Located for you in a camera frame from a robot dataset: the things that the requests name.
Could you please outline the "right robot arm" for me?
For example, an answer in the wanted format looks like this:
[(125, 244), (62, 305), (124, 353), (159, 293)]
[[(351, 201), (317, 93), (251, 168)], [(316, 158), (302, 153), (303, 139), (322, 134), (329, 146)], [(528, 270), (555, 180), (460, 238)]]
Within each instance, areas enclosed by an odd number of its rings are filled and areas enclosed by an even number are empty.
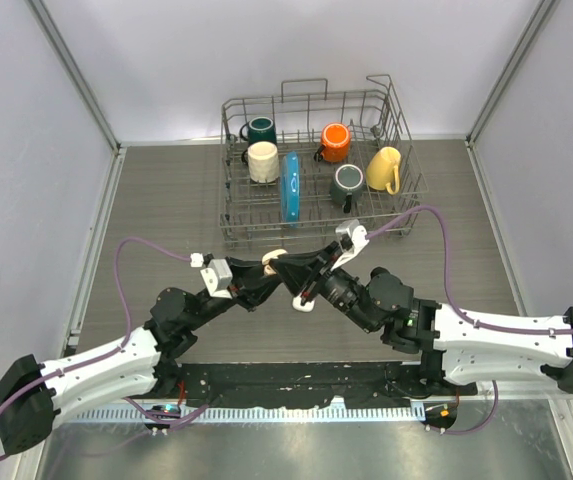
[(323, 298), (361, 330), (379, 333), (383, 344), (420, 355), (417, 380), (428, 394), (451, 385), (545, 378), (573, 394), (573, 307), (540, 317), (465, 310), (416, 297), (384, 267), (362, 284), (343, 268), (351, 258), (331, 244), (305, 254), (276, 251), (262, 262), (292, 293), (295, 309), (309, 311)]

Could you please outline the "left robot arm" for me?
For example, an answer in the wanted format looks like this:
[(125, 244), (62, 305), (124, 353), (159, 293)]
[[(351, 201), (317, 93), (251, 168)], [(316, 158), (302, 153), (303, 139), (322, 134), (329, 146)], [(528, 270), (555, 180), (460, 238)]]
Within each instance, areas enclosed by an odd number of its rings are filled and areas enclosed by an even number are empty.
[(205, 287), (197, 294), (167, 288), (158, 294), (150, 319), (124, 336), (72, 356), (38, 362), (16, 359), (0, 379), (0, 461), (44, 441), (75, 414), (116, 399), (152, 393), (171, 397), (179, 385), (177, 359), (197, 340), (196, 330), (234, 306), (252, 311), (281, 280), (270, 262), (278, 249), (255, 261), (205, 259)]

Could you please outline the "white earbud charging case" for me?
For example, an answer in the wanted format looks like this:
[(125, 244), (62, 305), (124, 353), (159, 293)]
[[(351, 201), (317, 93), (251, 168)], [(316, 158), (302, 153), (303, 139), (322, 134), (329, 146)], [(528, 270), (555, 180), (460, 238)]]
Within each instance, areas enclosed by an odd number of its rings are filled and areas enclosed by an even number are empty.
[(298, 312), (310, 313), (315, 307), (315, 301), (306, 301), (300, 296), (296, 296), (292, 299), (292, 308)]

